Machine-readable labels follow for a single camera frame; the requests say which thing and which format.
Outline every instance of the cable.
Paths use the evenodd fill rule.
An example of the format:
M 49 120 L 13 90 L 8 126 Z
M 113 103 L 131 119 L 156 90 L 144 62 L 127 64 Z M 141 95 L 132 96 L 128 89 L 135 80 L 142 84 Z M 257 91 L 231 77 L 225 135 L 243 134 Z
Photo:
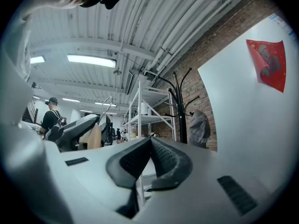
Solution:
M 135 61 L 133 61 L 132 59 L 130 59 L 128 56 L 125 56 L 124 54 L 120 53 L 121 55 L 123 55 L 124 57 L 126 57 L 127 59 L 129 59 L 130 61 L 134 62 L 136 65 L 140 66 L 141 68 L 143 67 L 142 65 L 136 63 Z
M 110 96 L 110 97 L 108 97 L 107 99 L 105 99 L 104 103 L 105 103 L 108 99 L 111 99 L 110 106 L 106 109 L 105 113 L 104 113 L 103 115 L 101 115 L 100 120 L 99 120 L 99 123 L 100 123 L 101 119 L 104 117 L 104 115 L 105 115 L 106 112 L 110 109 L 110 107 L 111 107 L 111 105 L 112 105 L 112 101 L 113 101 L 112 96 Z
M 155 132 L 150 137 L 153 137 L 155 134 L 159 134 L 159 133 Z M 159 134 L 159 137 L 161 137 L 160 134 Z

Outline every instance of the black office chair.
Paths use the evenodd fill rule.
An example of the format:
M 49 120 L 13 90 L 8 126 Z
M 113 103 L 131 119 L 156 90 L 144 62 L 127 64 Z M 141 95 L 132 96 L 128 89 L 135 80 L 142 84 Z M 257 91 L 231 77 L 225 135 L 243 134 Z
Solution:
M 45 140 L 55 142 L 60 152 L 78 150 L 77 139 L 91 130 L 100 117 L 89 114 L 61 128 L 55 126 L 45 135 Z

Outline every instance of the fluorescent ceiling light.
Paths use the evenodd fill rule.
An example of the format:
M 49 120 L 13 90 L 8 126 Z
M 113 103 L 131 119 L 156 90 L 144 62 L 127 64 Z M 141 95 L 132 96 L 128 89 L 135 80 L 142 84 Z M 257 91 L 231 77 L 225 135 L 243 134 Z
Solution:
M 110 104 L 102 103 L 102 105 L 107 105 L 107 106 L 109 106 Z M 113 105 L 113 104 L 112 104 L 111 106 L 116 107 L 116 105 Z
M 80 102 L 80 101 L 78 101 L 78 100 L 76 100 L 76 99 L 66 99 L 66 98 L 62 98 L 63 100 L 67 100 L 67 101 L 73 101 L 73 102 Z
M 87 113 L 92 113 L 92 111 L 89 111 L 89 110 L 80 110 L 80 111 L 87 112 Z
M 99 103 L 99 102 L 94 102 L 96 105 L 110 105 L 110 104 L 106 104 L 106 103 Z
M 102 65 L 111 68 L 116 67 L 116 61 L 108 58 L 101 58 L 97 56 L 81 56 L 81 55 L 67 55 L 69 62 L 87 63 L 94 65 Z
M 30 59 L 30 63 L 31 64 L 35 64 L 35 63 L 43 63 L 45 62 L 45 59 L 43 56 L 37 56 L 37 57 L 33 57 Z

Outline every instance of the shelving unit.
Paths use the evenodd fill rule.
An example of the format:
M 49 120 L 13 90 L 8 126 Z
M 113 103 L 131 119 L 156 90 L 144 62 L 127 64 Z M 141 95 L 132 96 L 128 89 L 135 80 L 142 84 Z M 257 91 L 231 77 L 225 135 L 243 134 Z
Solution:
M 168 103 L 172 105 L 172 96 L 169 92 L 152 88 L 152 87 L 142 87 L 141 81 L 139 81 L 139 88 L 137 93 L 135 94 L 132 101 L 130 101 L 129 108 L 124 115 L 124 120 L 126 115 L 128 114 L 128 122 L 124 124 L 124 127 L 127 127 L 129 138 L 131 137 L 131 126 L 138 126 L 138 138 L 141 138 L 141 125 L 148 125 L 149 134 L 151 133 L 151 124 L 158 123 L 158 122 L 164 122 L 172 129 L 172 139 L 174 141 L 177 140 L 176 137 L 176 127 L 175 127 L 175 121 L 173 117 L 169 116 L 161 116 L 158 114 L 157 111 L 155 111 L 154 107 L 158 106 L 159 104 L 163 103 L 164 101 L 168 100 Z M 151 109 L 151 111 L 154 113 L 154 115 L 142 115 L 141 114 L 141 103 L 144 103 L 148 108 Z M 174 116 L 174 110 L 173 107 L 170 105 L 170 115 Z M 138 114 L 131 118 L 132 116 L 132 108 L 138 107 L 137 111 Z M 155 173 L 155 167 L 153 162 L 150 160 L 147 164 L 145 170 L 139 177 L 139 183 L 137 186 L 137 193 L 139 194 L 141 198 L 142 205 L 145 204 L 145 198 L 147 196 L 150 196 L 149 193 L 147 193 L 147 196 L 144 195 L 144 189 L 148 188 L 147 185 L 151 183 L 151 178 L 154 178 L 156 176 Z
M 124 124 L 124 127 L 127 126 L 127 130 L 130 137 L 130 127 L 131 125 L 138 125 L 138 137 L 141 137 L 141 125 L 148 124 L 149 133 L 150 133 L 150 125 L 157 122 L 164 122 L 172 129 L 172 139 L 174 141 L 177 140 L 176 137 L 176 129 L 175 129 L 175 121 L 174 118 L 169 116 L 161 116 L 155 111 L 154 107 L 168 100 L 170 104 L 172 104 L 171 96 L 168 92 L 153 88 L 153 87 L 142 87 L 141 82 L 139 81 L 139 88 L 137 93 L 135 94 L 132 101 L 130 101 L 129 108 L 124 115 L 124 119 L 128 114 L 128 122 Z M 145 103 L 148 108 L 152 110 L 155 115 L 142 115 L 141 114 L 141 103 Z M 132 116 L 132 108 L 139 107 L 138 115 L 131 118 Z M 171 115 L 174 115 L 173 107 L 170 106 Z

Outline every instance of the black vent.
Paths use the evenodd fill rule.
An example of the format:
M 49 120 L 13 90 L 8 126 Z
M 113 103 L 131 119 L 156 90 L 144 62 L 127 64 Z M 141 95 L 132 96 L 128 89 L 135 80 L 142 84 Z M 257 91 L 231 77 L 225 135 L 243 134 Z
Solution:
M 131 85 L 131 82 L 132 82 L 132 78 L 133 78 L 133 74 L 129 71 L 128 79 L 127 79 L 127 82 L 126 82 L 126 85 L 125 85 L 125 94 L 126 95 L 129 93 L 129 88 L 130 88 L 130 85 Z
M 241 216 L 257 206 L 257 202 L 231 176 L 223 176 L 217 181 Z

